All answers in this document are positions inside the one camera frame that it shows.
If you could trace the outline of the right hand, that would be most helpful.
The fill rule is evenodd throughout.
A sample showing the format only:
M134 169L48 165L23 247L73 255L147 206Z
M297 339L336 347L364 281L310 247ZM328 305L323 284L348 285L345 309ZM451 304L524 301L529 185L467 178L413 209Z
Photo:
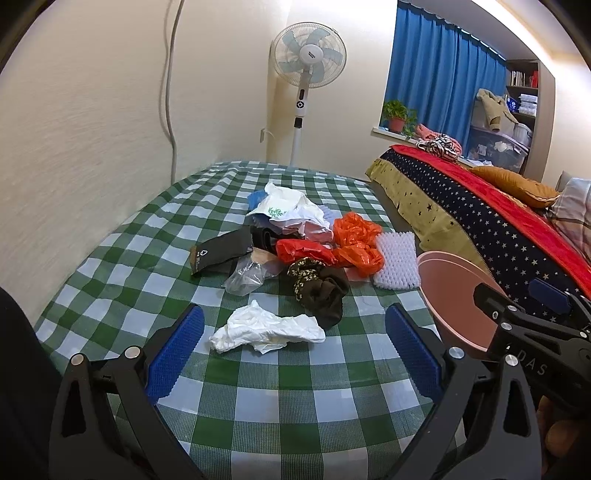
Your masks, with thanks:
M537 408L543 464L542 479L590 478L590 424L580 423L546 396Z

